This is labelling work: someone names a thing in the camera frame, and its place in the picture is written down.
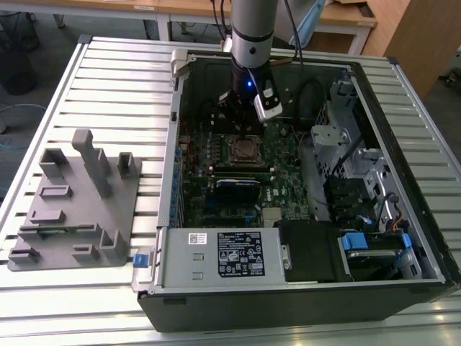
mesh trash can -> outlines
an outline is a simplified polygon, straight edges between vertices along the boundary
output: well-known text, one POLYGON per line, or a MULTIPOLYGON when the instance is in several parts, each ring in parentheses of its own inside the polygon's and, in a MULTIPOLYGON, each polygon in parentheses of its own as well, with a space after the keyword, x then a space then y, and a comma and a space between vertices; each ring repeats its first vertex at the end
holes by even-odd
POLYGON ((11 95, 30 92, 37 77, 27 52, 40 44, 29 15, 22 12, 0 12, 0 84, 11 95))
POLYGON ((0 11, 0 25, 11 45, 17 49, 30 52, 40 45, 30 14, 0 11))

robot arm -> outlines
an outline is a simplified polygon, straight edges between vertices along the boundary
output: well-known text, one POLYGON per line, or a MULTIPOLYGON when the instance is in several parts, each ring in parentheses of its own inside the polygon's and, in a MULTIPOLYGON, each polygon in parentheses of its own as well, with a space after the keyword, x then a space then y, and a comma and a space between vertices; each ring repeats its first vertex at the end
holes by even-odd
MULTIPOLYGON (((307 13, 298 27, 310 37, 325 0, 291 0, 307 13)), ((232 1, 232 75, 230 90, 220 98, 236 123, 255 118, 265 123, 282 113, 282 104, 269 65, 278 0, 232 1)))

motherboard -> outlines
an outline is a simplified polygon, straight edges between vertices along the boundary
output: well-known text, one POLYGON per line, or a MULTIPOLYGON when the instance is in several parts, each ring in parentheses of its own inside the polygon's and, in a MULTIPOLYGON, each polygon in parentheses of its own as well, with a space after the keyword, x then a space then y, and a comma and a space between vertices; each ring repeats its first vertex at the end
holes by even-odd
POLYGON ((300 137, 283 122, 260 133, 220 133, 203 123, 179 139, 184 227, 273 227, 310 218, 298 158, 300 137))

floor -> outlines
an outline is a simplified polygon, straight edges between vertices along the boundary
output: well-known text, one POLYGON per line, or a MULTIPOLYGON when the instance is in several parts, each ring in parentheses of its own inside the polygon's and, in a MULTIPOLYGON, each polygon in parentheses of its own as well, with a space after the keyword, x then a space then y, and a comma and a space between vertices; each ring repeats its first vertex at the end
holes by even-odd
MULTIPOLYGON (((131 19, 104 19, 65 17, 66 27, 59 30, 53 17, 49 14, 37 14, 35 28, 41 46, 30 53, 30 60, 38 75, 39 84, 33 92, 21 97, 8 95, 0 87, 0 107, 18 103, 35 103, 47 106, 55 91, 61 75, 82 34, 146 39, 143 22, 131 19)), ((173 24, 173 38, 188 42, 217 43, 219 35, 212 25, 194 25, 187 28, 188 35, 182 35, 179 25, 173 24)), ((157 36, 155 23, 148 26, 149 35, 157 36)), ((425 100, 445 139, 452 147, 458 159, 461 159, 461 93, 446 88, 438 81, 425 100)), ((0 144, 8 146, 27 146, 40 123, 42 111, 34 108, 14 108, 0 113, 1 119, 8 126, 7 132, 0 135, 0 144)), ((0 198, 10 186, 21 163, 26 149, 11 150, 0 147, 0 198)))

capacitor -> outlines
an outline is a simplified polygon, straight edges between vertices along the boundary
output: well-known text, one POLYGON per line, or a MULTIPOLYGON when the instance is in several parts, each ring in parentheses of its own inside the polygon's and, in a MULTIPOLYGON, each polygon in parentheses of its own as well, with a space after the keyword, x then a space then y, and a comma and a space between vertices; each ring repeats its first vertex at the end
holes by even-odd
POLYGON ((286 128, 282 128, 282 129, 280 130, 280 135, 281 135, 282 137, 288 136, 288 130, 287 130, 286 128))

